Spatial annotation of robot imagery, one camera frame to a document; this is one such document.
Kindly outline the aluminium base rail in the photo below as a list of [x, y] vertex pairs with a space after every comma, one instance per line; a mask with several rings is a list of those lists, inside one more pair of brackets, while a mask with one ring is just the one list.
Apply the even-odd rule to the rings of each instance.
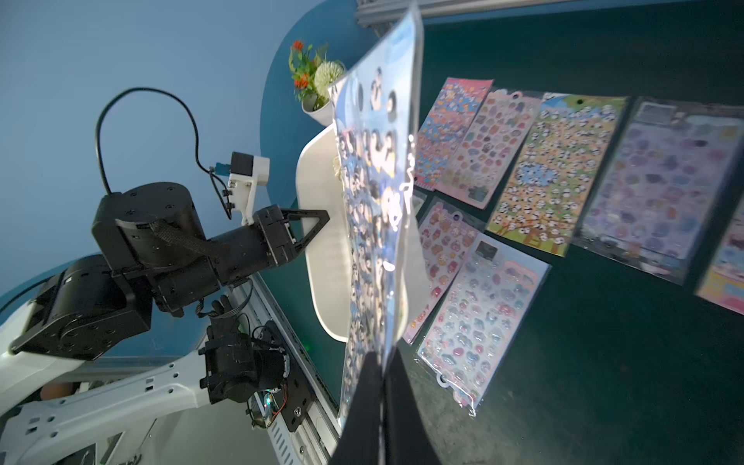
[[331, 392], [261, 276], [231, 290], [242, 306], [240, 330], [285, 351], [283, 382], [258, 391], [248, 403], [281, 464], [327, 464], [340, 437]]

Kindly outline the white plastic storage box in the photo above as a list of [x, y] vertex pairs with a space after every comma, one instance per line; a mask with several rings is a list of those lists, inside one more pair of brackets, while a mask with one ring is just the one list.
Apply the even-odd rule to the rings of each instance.
[[[351, 319], [352, 258], [349, 231], [343, 211], [342, 182], [333, 168], [336, 158], [334, 127], [329, 126], [303, 149], [296, 170], [298, 205], [329, 213], [329, 222], [305, 250], [313, 304], [318, 320], [333, 339], [347, 342]], [[404, 285], [407, 308], [396, 335], [410, 343], [417, 321], [428, 306], [431, 287], [420, 243], [418, 222], [413, 219], [406, 236]]]

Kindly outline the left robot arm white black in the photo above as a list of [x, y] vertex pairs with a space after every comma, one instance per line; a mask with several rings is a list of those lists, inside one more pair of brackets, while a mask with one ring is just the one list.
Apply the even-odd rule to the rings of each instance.
[[[288, 387], [279, 341], [241, 325], [244, 307], [222, 296], [296, 259], [329, 222], [317, 209], [271, 205], [252, 224], [203, 232], [189, 191], [151, 183], [106, 195], [92, 234], [100, 253], [48, 279], [1, 328], [1, 435], [5, 464], [52, 464], [144, 422]], [[207, 342], [179, 360], [86, 393], [31, 401], [44, 385], [149, 331], [152, 312], [181, 317], [207, 298]]]

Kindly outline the white lilac sticker sheet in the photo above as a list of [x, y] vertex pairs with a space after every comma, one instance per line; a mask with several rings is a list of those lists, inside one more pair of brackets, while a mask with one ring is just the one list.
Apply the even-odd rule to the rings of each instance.
[[485, 234], [466, 254], [417, 358], [471, 416], [549, 271], [548, 263]]

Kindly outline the pink bonbon drop sticker sheet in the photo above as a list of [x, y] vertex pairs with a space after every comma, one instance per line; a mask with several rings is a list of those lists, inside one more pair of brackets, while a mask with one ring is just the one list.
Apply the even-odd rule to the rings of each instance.
[[537, 118], [544, 94], [490, 91], [451, 155], [436, 190], [484, 209]]

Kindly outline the blue penguin sticker sheet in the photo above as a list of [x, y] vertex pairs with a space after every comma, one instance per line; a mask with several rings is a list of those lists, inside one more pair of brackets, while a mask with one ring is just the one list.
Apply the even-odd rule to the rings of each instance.
[[385, 364], [404, 324], [415, 126], [424, 27], [418, 5], [329, 89], [351, 252], [350, 330], [339, 420], [346, 424], [363, 359]]

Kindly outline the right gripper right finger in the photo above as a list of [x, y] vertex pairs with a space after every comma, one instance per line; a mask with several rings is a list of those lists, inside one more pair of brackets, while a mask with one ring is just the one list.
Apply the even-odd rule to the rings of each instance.
[[385, 462], [440, 464], [426, 433], [399, 350], [389, 357], [385, 375]]

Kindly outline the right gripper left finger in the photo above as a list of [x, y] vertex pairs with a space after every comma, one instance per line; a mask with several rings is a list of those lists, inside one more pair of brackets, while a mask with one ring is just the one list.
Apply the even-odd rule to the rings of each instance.
[[329, 464], [378, 464], [383, 375], [377, 355], [368, 353], [342, 435]]

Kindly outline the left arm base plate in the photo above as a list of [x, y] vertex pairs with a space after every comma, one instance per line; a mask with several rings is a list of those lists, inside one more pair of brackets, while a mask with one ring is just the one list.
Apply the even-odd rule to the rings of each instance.
[[278, 418], [294, 433], [307, 418], [311, 404], [317, 399], [308, 379], [293, 356], [291, 347], [273, 321], [253, 329], [251, 333], [257, 355], [262, 357], [261, 382], [257, 391], [264, 409], [266, 427]]

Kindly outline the light pink sticker sheet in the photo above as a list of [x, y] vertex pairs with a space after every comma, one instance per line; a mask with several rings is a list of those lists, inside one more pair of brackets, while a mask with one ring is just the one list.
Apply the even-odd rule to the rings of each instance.
[[484, 221], [450, 203], [435, 200], [418, 224], [429, 291], [424, 311], [410, 323], [403, 340], [411, 345], [461, 269]]

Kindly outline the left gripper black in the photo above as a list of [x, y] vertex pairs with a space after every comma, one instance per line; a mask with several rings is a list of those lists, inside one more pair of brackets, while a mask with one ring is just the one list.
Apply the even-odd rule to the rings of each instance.
[[163, 312], [177, 313], [225, 286], [246, 282], [256, 272], [281, 267], [301, 255], [327, 223], [326, 210], [271, 205], [254, 214], [253, 224], [203, 240], [155, 222], [152, 232], [157, 238], [196, 254], [184, 267], [155, 278], [155, 303]]

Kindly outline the pink blue cat sticker sheet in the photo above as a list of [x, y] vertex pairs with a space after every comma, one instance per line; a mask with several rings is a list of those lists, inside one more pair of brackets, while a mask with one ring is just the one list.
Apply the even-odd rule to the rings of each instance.
[[416, 186], [435, 189], [492, 85], [492, 79], [447, 78], [418, 131]]

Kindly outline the white pot artificial flowers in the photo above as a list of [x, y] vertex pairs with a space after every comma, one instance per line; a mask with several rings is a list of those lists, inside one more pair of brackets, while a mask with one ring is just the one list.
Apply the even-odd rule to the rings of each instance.
[[296, 100], [305, 114], [324, 127], [333, 120], [329, 89], [346, 74], [346, 66], [340, 60], [329, 58], [328, 47], [315, 48], [297, 40], [290, 46], [288, 59]]

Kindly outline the purple sticker sheet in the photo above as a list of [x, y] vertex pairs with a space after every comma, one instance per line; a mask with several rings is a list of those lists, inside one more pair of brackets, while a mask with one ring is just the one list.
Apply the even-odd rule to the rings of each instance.
[[683, 284], [742, 152], [741, 106], [637, 99], [573, 243]]

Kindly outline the green panda sticker sheet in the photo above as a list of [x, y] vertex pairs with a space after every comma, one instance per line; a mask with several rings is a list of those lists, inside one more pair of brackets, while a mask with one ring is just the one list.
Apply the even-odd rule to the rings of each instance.
[[628, 102], [627, 97], [544, 95], [488, 232], [564, 257]]

